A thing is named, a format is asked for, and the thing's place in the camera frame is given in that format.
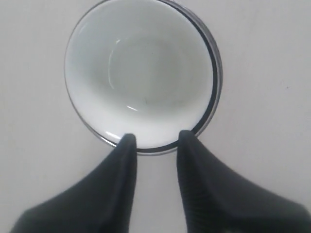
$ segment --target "bowl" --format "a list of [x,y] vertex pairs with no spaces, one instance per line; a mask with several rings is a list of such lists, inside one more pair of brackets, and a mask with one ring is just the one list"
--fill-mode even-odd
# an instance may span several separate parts
[[106,0],[77,23],[65,56],[70,100],[85,125],[116,146],[126,133],[140,154],[174,150],[181,130],[199,135],[222,86],[205,24],[169,0]]

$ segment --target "tabletop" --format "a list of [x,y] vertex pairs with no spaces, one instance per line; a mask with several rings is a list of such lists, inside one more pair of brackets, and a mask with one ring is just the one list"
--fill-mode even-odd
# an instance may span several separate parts
[[[79,120],[63,72],[69,36],[98,1],[0,1],[0,232],[112,150]],[[223,61],[219,106],[200,140],[311,211],[311,1],[178,2],[206,23]],[[130,232],[186,232],[175,153],[138,158]]]

